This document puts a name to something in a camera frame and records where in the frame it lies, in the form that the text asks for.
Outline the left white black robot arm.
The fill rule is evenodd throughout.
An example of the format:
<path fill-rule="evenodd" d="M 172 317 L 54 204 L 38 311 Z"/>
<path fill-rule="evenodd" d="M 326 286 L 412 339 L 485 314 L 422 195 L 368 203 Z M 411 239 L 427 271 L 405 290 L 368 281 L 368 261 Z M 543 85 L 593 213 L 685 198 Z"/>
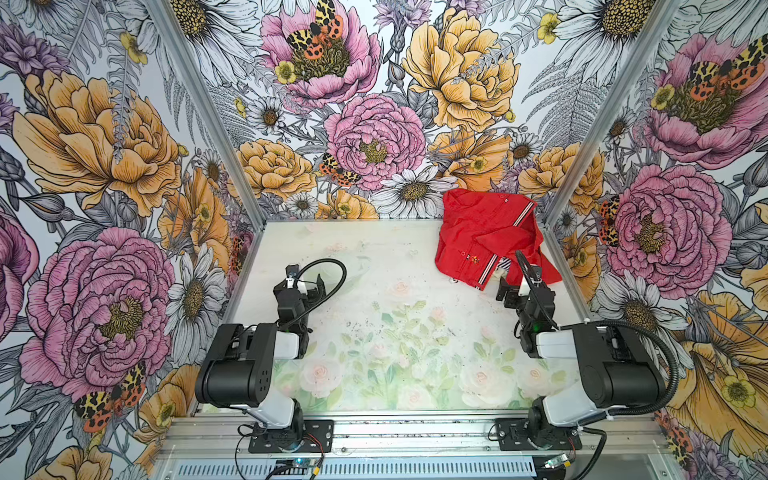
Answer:
<path fill-rule="evenodd" d="M 239 411 L 253 420 L 249 451 L 295 452 L 308 437 L 298 400 L 272 385 L 279 360 L 307 353 L 309 312 L 327 299 L 321 276 L 303 278 L 297 265 L 273 288 L 278 319 L 252 325 L 221 325 L 209 346 L 195 383 L 198 403 Z"/>

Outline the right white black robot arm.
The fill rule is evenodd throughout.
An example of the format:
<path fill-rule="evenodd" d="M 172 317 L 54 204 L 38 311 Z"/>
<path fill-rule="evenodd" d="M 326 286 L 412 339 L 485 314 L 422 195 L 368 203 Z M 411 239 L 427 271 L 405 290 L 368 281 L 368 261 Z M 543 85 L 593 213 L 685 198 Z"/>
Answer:
<path fill-rule="evenodd" d="M 578 378 L 534 400 L 525 417 L 496 420 L 489 435 L 501 450 L 578 450 L 589 425 L 652 413 L 674 397 L 680 366 L 659 335 L 622 321 L 560 326 L 541 268 L 524 263 L 522 273 L 517 285 L 500 281 L 496 294 L 517 315 L 514 335 L 522 351 L 537 360 L 573 360 Z"/>

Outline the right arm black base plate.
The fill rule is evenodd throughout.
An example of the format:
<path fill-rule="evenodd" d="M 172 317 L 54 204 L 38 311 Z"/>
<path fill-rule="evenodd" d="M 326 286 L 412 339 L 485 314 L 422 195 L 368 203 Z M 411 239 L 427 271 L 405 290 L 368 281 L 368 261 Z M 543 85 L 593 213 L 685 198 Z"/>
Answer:
<path fill-rule="evenodd" d="M 497 419 L 488 432 L 488 439 L 496 441 L 501 451 L 578 451 L 582 449 L 579 432 L 575 428 L 534 426 L 523 418 Z"/>

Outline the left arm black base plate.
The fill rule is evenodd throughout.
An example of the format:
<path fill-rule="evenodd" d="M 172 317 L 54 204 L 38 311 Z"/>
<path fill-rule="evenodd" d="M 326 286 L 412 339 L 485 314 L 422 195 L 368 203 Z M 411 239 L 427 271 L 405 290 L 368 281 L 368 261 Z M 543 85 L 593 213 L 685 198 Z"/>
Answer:
<path fill-rule="evenodd" d="M 325 454 L 332 449 L 334 433 L 332 420 L 305 420 L 301 426 L 257 431 L 251 435 L 247 450 L 251 454 Z"/>

